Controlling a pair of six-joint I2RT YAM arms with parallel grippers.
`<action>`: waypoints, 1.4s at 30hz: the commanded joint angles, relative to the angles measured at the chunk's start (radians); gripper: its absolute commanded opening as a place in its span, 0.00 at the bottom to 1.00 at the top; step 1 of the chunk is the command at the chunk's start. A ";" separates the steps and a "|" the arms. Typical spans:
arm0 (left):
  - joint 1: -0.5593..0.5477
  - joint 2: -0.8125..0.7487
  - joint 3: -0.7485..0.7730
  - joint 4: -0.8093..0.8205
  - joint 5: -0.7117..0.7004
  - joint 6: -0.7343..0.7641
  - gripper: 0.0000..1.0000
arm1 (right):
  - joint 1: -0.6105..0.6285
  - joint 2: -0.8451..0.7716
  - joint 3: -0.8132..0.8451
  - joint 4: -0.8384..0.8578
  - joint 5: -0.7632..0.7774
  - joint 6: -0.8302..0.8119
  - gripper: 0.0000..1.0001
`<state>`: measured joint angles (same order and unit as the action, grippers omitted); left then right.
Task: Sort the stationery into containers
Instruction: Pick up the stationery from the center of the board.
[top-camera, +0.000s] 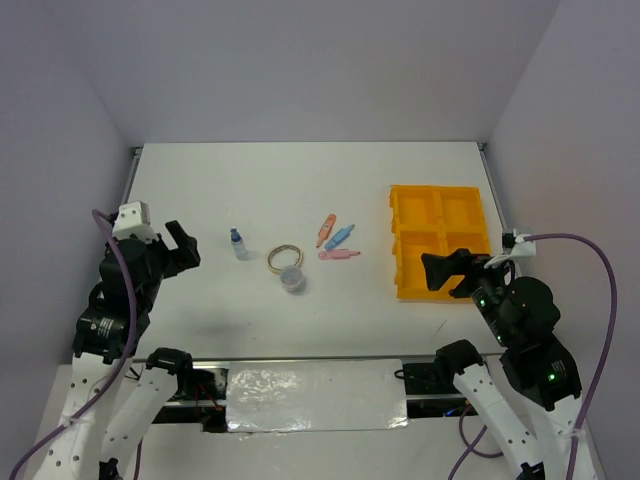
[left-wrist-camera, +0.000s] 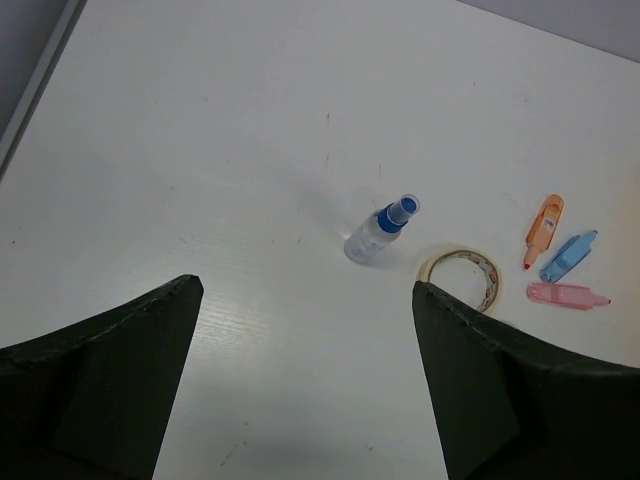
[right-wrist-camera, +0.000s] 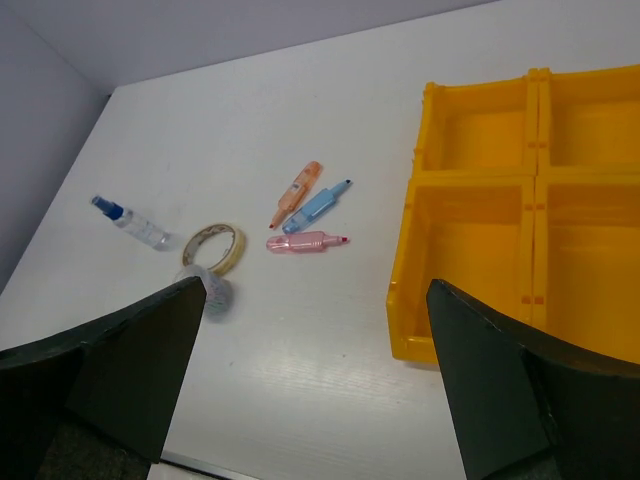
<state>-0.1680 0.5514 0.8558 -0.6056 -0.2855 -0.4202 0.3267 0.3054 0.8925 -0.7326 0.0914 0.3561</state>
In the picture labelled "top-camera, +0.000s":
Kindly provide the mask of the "small blue-capped glue bottle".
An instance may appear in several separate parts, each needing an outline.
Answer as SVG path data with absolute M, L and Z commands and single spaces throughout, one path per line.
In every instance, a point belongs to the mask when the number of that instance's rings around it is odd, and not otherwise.
M 247 260 L 249 251 L 247 250 L 243 237 L 236 228 L 230 230 L 230 241 L 234 251 L 234 255 L 238 260 Z

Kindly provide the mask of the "pink highlighter marker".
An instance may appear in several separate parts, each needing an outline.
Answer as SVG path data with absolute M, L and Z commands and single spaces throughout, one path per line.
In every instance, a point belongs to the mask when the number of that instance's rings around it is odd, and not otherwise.
M 360 254 L 361 252 L 356 250 L 333 249 L 319 252 L 318 258 L 320 260 L 346 260 L 352 257 L 359 256 Z

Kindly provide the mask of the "clear round pin container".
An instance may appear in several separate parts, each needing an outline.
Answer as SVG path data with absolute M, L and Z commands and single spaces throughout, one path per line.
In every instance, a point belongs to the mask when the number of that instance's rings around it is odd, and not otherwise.
M 299 293 L 304 290 L 306 279 L 300 267 L 289 265 L 279 273 L 282 288 L 288 293 Z

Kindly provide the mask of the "beige tape roll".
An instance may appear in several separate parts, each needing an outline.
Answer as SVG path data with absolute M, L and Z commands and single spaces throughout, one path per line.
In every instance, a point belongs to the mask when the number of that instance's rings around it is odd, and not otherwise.
M 279 275 L 289 266 L 300 268 L 304 262 L 304 252 L 296 245 L 282 244 L 268 252 L 266 262 L 268 270 Z

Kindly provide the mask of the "orange highlighter marker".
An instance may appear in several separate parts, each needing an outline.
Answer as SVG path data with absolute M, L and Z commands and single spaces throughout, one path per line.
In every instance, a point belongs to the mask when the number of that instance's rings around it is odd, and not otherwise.
M 335 214 L 329 214 L 327 218 L 324 220 L 317 235 L 317 241 L 316 241 L 317 248 L 320 248 L 322 244 L 328 239 L 333 229 L 333 226 L 335 224 L 335 221 L 336 221 Z

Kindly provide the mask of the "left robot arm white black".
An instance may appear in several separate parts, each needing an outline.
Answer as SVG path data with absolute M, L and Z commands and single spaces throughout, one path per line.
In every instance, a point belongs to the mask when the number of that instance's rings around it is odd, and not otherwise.
M 107 239 L 100 280 L 76 323 L 58 424 L 36 445 L 47 450 L 37 479 L 122 478 L 164 404 L 189 396 L 196 385 L 192 356 L 161 347 L 148 357 L 129 398 L 115 405 L 162 281 L 198 267 L 200 255 L 196 239 L 176 221 L 165 225 L 176 243 L 170 249 L 143 221 L 122 234 L 121 215 L 96 212 L 94 218 Z

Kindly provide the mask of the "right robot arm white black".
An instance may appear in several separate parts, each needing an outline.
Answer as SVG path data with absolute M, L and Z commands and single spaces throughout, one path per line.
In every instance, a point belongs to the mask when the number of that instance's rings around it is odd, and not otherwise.
M 529 276 L 507 280 L 512 261 L 494 264 L 490 256 L 464 248 L 448 256 L 424 253 L 421 262 L 431 291 L 452 276 L 460 277 L 450 294 L 471 299 L 503 347 L 504 374 L 534 430 L 527 431 L 520 422 L 467 340 L 437 350 L 436 383 L 446 391 L 458 390 L 472 403 L 516 478 L 564 478 L 572 464 L 572 430 L 582 405 L 582 385 L 576 362 L 553 333 L 560 311 L 550 288 Z

